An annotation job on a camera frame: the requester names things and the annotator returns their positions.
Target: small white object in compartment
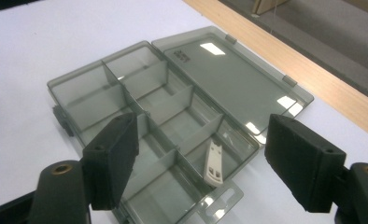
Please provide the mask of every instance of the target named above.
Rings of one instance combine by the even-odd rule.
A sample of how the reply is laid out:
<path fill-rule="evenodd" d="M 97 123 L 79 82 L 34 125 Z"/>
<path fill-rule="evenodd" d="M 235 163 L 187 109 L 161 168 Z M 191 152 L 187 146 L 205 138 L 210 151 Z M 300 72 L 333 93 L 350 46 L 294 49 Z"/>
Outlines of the small white object in compartment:
<path fill-rule="evenodd" d="M 222 185 L 221 169 L 222 146 L 216 144 L 213 140 L 206 152 L 204 181 L 214 187 Z"/>

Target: transparent gray plastic box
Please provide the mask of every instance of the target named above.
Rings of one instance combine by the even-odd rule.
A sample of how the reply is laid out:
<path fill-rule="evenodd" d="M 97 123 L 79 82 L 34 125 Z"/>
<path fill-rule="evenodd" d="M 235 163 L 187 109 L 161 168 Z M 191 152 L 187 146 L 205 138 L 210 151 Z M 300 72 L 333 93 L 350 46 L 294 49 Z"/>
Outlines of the transparent gray plastic box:
<path fill-rule="evenodd" d="M 111 119 L 137 114 L 140 153 L 114 211 L 121 223 L 218 222 L 243 197 L 231 179 L 265 142 L 269 115 L 295 117 L 313 101 L 215 27 L 138 43 L 48 86 L 83 146 Z M 222 145 L 218 188 L 203 179 L 212 140 Z"/>

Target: white object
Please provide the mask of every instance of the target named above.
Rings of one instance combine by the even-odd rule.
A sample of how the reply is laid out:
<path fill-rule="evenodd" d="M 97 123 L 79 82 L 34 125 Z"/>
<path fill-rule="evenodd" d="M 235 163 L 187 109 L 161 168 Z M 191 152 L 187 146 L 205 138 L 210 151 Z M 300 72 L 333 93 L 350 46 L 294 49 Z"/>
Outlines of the white object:
<path fill-rule="evenodd" d="M 221 171 L 221 155 L 222 146 L 216 144 L 213 140 L 210 142 L 210 147 L 206 152 L 204 180 L 207 184 L 219 187 L 222 185 Z"/>

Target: wooden strip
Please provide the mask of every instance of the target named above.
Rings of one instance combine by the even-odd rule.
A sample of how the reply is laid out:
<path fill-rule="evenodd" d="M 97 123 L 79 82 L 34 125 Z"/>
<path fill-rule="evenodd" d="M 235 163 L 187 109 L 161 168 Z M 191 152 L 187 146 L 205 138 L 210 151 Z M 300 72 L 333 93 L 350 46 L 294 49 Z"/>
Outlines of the wooden strip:
<path fill-rule="evenodd" d="M 368 132 L 368 97 L 218 0 L 184 2 Z"/>

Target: white table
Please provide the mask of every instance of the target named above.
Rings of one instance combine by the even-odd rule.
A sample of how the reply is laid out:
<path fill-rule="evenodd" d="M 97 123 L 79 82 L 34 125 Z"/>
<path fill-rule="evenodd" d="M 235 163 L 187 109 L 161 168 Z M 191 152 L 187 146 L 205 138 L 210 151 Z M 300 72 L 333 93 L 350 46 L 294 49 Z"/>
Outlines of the white table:
<path fill-rule="evenodd" d="M 213 25 L 181 1 L 40 1 L 0 11 L 0 205 L 35 190 L 41 170 L 78 160 L 80 146 L 53 116 L 47 82 L 142 40 Z M 347 155 L 368 162 L 368 133 L 316 97 L 298 117 Z M 308 214 L 263 150 L 234 182 L 244 198 L 220 223 L 333 223 Z M 117 223 L 92 212 L 93 223 Z"/>

